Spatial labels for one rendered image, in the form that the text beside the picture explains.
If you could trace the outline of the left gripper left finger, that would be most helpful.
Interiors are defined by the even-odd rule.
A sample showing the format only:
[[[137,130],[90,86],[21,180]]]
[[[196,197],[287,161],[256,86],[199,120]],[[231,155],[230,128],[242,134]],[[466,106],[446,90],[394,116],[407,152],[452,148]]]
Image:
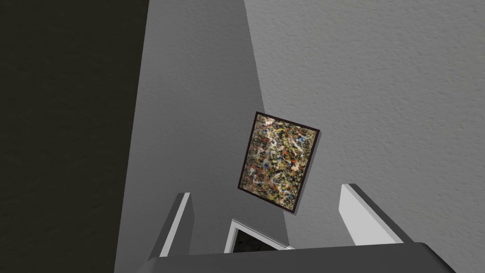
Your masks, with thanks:
[[[189,255],[194,221],[191,193],[177,194],[149,259]]]

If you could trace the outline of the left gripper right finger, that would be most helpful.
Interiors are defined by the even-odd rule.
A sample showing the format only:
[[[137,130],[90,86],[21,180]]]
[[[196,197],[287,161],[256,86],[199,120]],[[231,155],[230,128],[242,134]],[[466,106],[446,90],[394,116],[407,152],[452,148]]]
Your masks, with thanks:
[[[413,242],[355,183],[341,186],[338,210],[357,246]]]

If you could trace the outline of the abstract painting in dark frame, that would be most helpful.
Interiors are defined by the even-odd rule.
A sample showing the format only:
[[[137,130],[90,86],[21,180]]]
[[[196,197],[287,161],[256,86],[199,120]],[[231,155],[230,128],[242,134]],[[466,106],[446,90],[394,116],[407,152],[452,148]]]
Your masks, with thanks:
[[[319,129],[257,111],[237,188],[295,214],[319,137]]]

